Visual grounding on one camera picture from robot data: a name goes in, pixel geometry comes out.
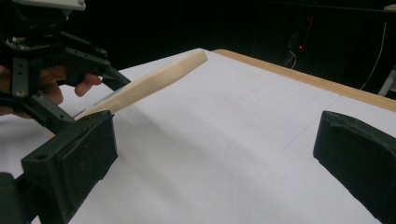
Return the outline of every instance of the black foam block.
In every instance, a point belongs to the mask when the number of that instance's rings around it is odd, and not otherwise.
[[[314,157],[375,218],[396,223],[396,138],[359,119],[323,111]]]

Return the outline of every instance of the white paper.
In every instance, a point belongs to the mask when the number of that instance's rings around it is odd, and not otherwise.
[[[134,80],[183,54],[121,71]],[[208,61],[114,117],[119,157],[70,223],[379,223],[313,157],[321,112],[396,136],[396,114],[206,52]],[[71,115],[82,98],[64,88]],[[33,121],[0,118],[0,171],[45,142]]]

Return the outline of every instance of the human hand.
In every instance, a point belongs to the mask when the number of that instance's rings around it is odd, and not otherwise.
[[[67,68],[65,66],[55,66],[43,69],[40,72],[40,90],[56,105],[59,105],[64,100],[61,89],[56,82],[65,80],[66,74]],[[11,79],[11,72],[3,65],[0,65],[0,91],[10,91]],[[75,87],[75,93],[77,96],[81,97],[87,93],[92,86],[100,85],[101,83],[102,81],[98,76],[86,74],[84,80]],[[14,114],[22,118],[30,118],[25,113],[16,113],[12,108],[0,105],[0,116],[6,114]]]

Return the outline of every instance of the wooden table edge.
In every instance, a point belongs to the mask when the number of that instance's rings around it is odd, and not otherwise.
[[[396,112],[396,101],[384,96],[376,95],[367,91],[361,91],[351,88],[339,83],[335,83],[320,77],[314,77],[305,73],[291,70],[276,64],[267,63],[255,58],[248,57],[243,54],[229,51],[227,49],[215,49],[213,52],[222,56],[237,60],[242,63],[247,63],[255,67],[279,74],[284,77],[290,77],[306,84],[322,88],[327,91],[332,91],[340,95],[362,101],[364,103],[375,105],[393,112]]]

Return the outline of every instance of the wooden stick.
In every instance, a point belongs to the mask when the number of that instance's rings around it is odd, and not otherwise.
[[[184,57],[129,83],[118,91],[114,91],[96,105],[77,114],[75,116],[75,120],[103,110],[109,110],[114,114],[124,107],[176,82],[206,61],[207,58],[204,50],[200,49],[193,51]]]

